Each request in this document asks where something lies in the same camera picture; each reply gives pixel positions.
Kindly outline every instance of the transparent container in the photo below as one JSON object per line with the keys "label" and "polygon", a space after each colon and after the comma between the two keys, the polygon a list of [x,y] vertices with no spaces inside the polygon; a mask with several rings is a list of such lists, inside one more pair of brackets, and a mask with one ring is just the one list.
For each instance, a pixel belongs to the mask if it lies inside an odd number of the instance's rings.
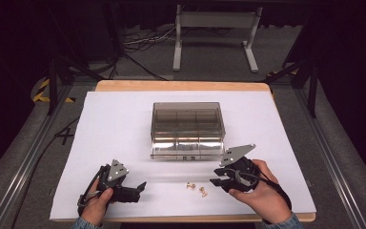
{"label": "transparent container", "polygon": [[217,102],[154,103],[152,159],[220,158],[225,128]]}

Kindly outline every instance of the white table surface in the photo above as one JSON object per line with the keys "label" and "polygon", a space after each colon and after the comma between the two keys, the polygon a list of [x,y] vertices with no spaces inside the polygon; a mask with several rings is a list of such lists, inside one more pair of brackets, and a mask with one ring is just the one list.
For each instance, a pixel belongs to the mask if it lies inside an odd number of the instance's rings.
{"label": "white table surface", "polygon": [[[255,215],[210,178],[219,161],[159,161],[151,159],[151,124],[154,102],[219,102],[226,135],[225,147],[253,143],[250,159],[267,161],[289,195],[295,213],[315,213],[315,205],[284,131],[272,95],[264,91],[208,92],[90,92],[74,142],[59,181],[51,220],[78,217],[76,202],[101,165],[116,158],[130,173],[123,186],[135,188],[147,181],[137,203],[115,203],[105,220],[157,221],[169,217]],[[203,186],[187,189],[187,182]]]}

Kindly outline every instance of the small object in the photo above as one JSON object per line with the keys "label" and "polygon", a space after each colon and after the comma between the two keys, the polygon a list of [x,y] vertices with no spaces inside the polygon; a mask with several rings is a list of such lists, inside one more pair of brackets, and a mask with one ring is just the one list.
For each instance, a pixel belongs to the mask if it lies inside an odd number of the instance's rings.
{"label": "small object", "polygon": [[187,182],[186,187],[187,187],[187,188],[192,188],[192,189],[194,189],[194,188],[195,188],[195,184],[194,184],[194,183]]}
{"label": "small object", "polygon": [[204,187],[201,187],[199,190],[203,194],[203,197],[208,195],[208,193],[205,191]]}

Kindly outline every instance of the metal stand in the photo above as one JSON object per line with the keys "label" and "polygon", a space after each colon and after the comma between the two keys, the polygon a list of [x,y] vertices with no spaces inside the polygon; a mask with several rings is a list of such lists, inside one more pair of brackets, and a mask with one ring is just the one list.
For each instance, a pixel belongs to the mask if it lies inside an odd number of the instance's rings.
{"label": "metal stand", "polygon": [[256,12],[205,12],[205,11],[182,11],[177,5],[176,11],[176,44],[174,47],[173,70],[180,71],[182,54],[182,27],[219,27],[219,28],[244,28],[250,29],[248,40],[243,41],[246,56],[252,73],[258,72],[258,67],[252,52],[254,35],[260,20],[262,8]]}

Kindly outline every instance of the person's right hand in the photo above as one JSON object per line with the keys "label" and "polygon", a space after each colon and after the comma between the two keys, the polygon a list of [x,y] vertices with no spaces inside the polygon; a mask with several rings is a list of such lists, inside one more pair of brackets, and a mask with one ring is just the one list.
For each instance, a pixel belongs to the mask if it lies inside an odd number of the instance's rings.
{"label": "person's right hand", "polygon": [[[252,162],[269,180],[278,183],[265,161],[253,159]],[[231,189],[229,193],[237,200],[249,205],[258,215],[270,223],[280,223],[292,215],[284,198],[263,181],[259,181],[251,193],[243,193],[235,189]]]}

